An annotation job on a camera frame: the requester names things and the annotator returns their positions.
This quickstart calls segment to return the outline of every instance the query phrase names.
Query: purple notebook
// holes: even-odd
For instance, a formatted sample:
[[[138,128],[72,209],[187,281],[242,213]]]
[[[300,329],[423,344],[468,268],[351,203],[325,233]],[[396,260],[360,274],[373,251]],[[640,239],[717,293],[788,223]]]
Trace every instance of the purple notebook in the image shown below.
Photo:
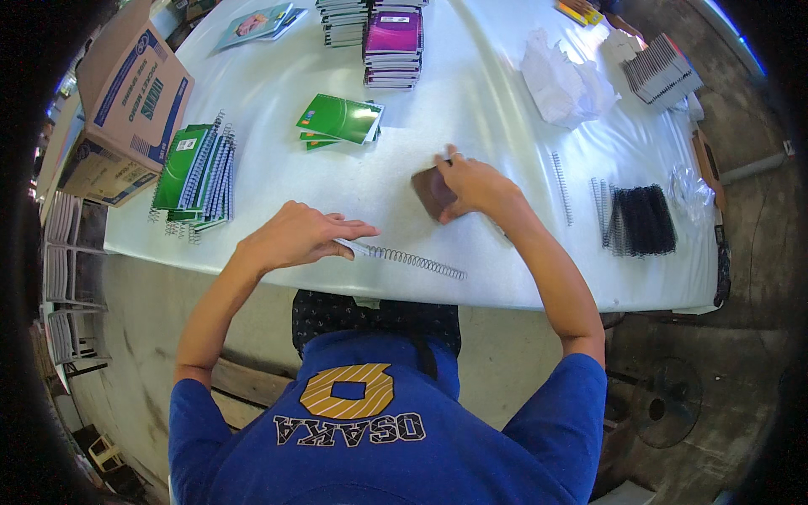
[[[379,12],[370,19],[365,53],[411,53],[420,49],[421,16],[415,12]]]

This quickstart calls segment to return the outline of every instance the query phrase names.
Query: table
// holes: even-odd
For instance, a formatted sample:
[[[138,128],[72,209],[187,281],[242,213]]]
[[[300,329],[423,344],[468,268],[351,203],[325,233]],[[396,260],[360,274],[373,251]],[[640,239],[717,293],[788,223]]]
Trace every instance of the table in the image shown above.
[[[467,157],[517,182],[533,209],[578,265],[602,312],[712,305],[718,259],[712,226],[678,233],[674,254],[620,258],[600,246],[590,179],[621,187],[667,187],[677,162],[695,166],[684,114],[657,115],[631,94],[600,47],[609,27],[581,28],[552,0],[438,0],[424,9],[423,72],[413,91],[367,90],[360,47],[325,48],[314,1],[306,19],[281,39],[211,54],[229,21],[274,0],[225,0],[183,43],[177,56],[196,80],[184,124],[213,120],[220,109],[238,140],[235,220],[193,246],[147,222],[151,191],[107,218],[105,249],[216,274],[239,240],[297,200],[380,227],[367,243],[448,263],[468,272],[453,280],[374,258],[326,258],[274,271],[263,281],[353,296],[517,309],[541,309],[528,269],[482,215],[447,226],[431,221],[410,177],[453,142]],[[544,122],[517,70],[530,30],[543,27],[573,61],[590,59],[623,99],[603,118],[573,132]],[[317,93],[374,99],[386,106],[377,145],[311,153],[298,141],[297,118]],[[551,154],[565,170],[574,224],[567,226]],[[679,218],[674,222],[679,229]]]

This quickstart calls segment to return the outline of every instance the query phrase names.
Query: wooden plank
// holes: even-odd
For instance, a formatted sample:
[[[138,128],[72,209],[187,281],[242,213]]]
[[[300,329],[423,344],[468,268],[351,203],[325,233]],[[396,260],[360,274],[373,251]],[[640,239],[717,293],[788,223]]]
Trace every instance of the wooden plank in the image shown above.
[[[219,410],[221,410],[221,415],[225,418],[225,422],[239,430],[252,423],[263,412],[263,409],[259,409],[257,406],[225,396],[215,389],[211,390],[210,395]]]
[[[292,379],[242,367],[219,358],[213,367],[213,387],[263,406],[272,406]]]

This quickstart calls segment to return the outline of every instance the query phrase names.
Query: blue t-shirt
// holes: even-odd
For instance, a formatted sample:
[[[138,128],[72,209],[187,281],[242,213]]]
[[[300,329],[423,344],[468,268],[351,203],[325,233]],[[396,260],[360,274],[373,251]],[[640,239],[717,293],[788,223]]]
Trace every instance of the blue t-shirt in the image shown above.
[[[304,350],[297,380],[231,435],[210,393],[171,392],[174,495],[193,503],[586,503],[603,436],[606,375],[564,358],[500,431],[458,402],[457,361],[430,343],[338,332]]]

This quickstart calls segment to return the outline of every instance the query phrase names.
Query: stack of purple notebooks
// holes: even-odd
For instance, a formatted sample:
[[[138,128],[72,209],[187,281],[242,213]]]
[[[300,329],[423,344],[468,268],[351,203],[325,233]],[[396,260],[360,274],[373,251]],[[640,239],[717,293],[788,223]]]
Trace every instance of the stack of purple notebooks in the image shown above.
[[[420,7],[376,6],[364,39],[364,84],[411,90],[421,75],[423,16]]]

